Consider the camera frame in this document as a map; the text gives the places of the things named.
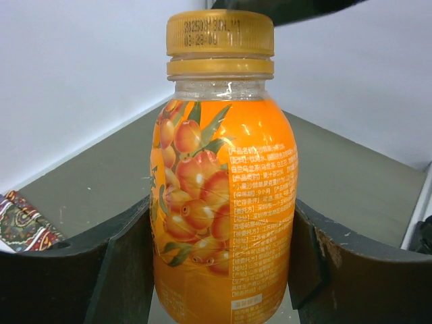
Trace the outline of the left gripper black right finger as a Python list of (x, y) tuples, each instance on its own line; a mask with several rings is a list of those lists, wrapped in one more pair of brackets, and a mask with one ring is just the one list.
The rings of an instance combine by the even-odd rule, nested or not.
[(431, 256), (360, 235), (301, 200), (288, 286), (301, 323), (431, 322)]

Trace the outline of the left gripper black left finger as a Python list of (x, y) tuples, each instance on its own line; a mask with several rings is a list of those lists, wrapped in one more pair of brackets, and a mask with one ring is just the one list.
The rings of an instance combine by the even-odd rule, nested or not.
[(149, 198), (42, 252), (1, 253), (2, 323), (147, 323)]

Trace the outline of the orange juice bottle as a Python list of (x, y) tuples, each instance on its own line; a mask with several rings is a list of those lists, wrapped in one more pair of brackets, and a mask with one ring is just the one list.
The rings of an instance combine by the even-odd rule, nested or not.
[(159, 302), (177, 323), (264, 323), (286, 291), (298, 181), (294, 133), (265, 88), (273, 22), (186, 11), (166, 47), (175, 92), (150, 166)]

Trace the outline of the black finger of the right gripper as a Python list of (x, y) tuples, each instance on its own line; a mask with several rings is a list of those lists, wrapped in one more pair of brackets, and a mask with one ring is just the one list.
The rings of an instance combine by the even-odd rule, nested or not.
[(217, 0), (211, 9), (234, 9), (263, 14), (273, 25), (312, 20), (353, 7), (363, 0)]

